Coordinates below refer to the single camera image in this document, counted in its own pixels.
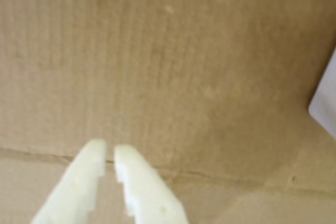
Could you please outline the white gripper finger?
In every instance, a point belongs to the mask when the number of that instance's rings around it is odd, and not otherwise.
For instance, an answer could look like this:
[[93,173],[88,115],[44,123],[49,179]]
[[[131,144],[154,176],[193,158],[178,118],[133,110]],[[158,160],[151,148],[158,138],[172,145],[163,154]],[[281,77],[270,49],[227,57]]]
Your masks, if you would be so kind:
[[87,223],[106,172],[107,144],[90,140],[66,168],[31,223]]
[[114,148],[114,168],[135,223],[188,223],[181,201],[134,146]]

